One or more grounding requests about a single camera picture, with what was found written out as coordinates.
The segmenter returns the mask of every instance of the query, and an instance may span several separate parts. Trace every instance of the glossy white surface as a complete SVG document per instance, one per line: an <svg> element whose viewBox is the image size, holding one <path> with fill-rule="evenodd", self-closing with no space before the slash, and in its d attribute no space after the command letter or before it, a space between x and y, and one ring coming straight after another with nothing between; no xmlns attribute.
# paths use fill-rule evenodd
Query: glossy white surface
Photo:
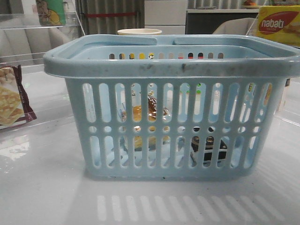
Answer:
<svg viewBox="0 0 300 225"><path fill-rule="evenodd" d="M299 223L299 83L276 114L253 174L227 181L92 178L63 79L36 72L23 83L32 85L38 119L0 133L1 225ZM49 96L36 94L41 87Z"/></svg>

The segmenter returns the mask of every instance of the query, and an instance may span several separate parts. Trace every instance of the plastic basket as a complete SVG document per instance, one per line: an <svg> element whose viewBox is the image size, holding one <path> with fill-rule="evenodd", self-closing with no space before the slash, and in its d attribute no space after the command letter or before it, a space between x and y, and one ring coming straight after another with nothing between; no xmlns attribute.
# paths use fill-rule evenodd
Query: plastic basket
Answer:
<svg viewBox="0 0 300 225"><path fill-rule="evenodd" d="M91 35L44 61L66 79L92 174L227 178L254 168L299 55L258 37Z"/></svg>

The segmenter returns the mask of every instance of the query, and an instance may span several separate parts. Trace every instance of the yellow item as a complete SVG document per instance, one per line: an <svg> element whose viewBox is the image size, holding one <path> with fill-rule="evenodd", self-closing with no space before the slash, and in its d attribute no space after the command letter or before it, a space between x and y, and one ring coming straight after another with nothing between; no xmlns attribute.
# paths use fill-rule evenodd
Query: yellow item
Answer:
<svg viewBox="0 0 300 225"><path fill-rule="evenodd" d="M261 7L256 36L300 46L300 6Z"/></svg>

